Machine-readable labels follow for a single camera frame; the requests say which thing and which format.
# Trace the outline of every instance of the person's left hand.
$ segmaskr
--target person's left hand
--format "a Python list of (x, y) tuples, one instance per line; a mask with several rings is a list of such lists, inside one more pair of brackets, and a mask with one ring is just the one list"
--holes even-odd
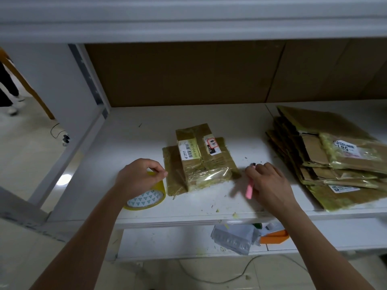
[[(149, 175), (150, 168), (154, 175)], [(119, 171), (114, 190), (122, 196), (124, 203), (149, 190), (157, 182), (163, 180), (168, 172), (159, 162), (148, 158), (139, 158)]]

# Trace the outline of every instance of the white shelf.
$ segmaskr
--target white shelf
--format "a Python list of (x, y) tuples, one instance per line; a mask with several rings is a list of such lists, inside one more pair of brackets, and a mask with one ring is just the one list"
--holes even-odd
[[(344, 219), (314, 221), (339, 251), (387, 248), (387, 221)], [(183, 226), (124, 230), (116, 261), (238, 256), (211, 239), (214, 226)], [(281, 244), (252, 245), (250, 255), (297, 252), (291, 239)]]
[[(273, 104), (267, 104), (273, 112)], [(292, 106), (341, 112), (372, 135), (386, 140), (387, 100), (288, 103)], [(209, 123), (215, 136), (223, 136), (236, 165), (272, 162), (284, 171), (298, 203), (312, 220), (368, 218), (387, 214), (387, 199), (326, 212), (306, 193), (283, 162), (267, 145), (265, 130), (273, 117), (266, 104), (113, 108), (85, 155), (48, 222), (79, 226), (113, 185), (117, 172), (144, 157), (163, 163), (162, 148), (176, 144), (175, 130)], [(167, 196), (159, 205), (142, 211), (123, 209), (116, 229), (267, 222), (273, 217), (246, 200), (247, 178), (204, 190)]]
[(387, 36), (386, 0), (1, 0), (2, 42)]

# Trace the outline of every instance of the hand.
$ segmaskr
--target hand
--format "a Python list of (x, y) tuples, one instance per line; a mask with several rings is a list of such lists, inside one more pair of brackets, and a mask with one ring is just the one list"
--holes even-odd
[(246, 175), (254, 180), (254, 198), (280, 221), (301, 210), (283, 173), (270, 163), (248, 166)]
[[(147, 169), (150, 168), (156, 174), (149, 175)], [(159, 162), (148, 158), (139, 158), (119, 171), (114, 191), (118, 191), (124, 203), (149, 190), (157, 182), (163, 180), (168, 172)]]

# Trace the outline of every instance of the black pants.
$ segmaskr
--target black pants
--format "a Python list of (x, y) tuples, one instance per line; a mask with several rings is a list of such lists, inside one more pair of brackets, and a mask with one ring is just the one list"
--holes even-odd
[[(0, 82), (7, 88), (9, 93), (15, 97), (19, 95), (19, 90), (12, 81), (11, 76), (5, 70), (3, 63), (0, 62)], [(0, 88), (0, 107), (12, 106), (12, 101), (7, 97), (5, 92)]]

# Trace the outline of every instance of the forearm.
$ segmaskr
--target forearm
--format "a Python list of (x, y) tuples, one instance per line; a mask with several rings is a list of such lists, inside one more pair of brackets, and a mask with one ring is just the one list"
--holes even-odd
[(373, 289), (302, 210), (287, 215), (282, 223), (304, 260), (317, 290)]
[(113, 187), (31, 289), (94, 289), (122, 202)]

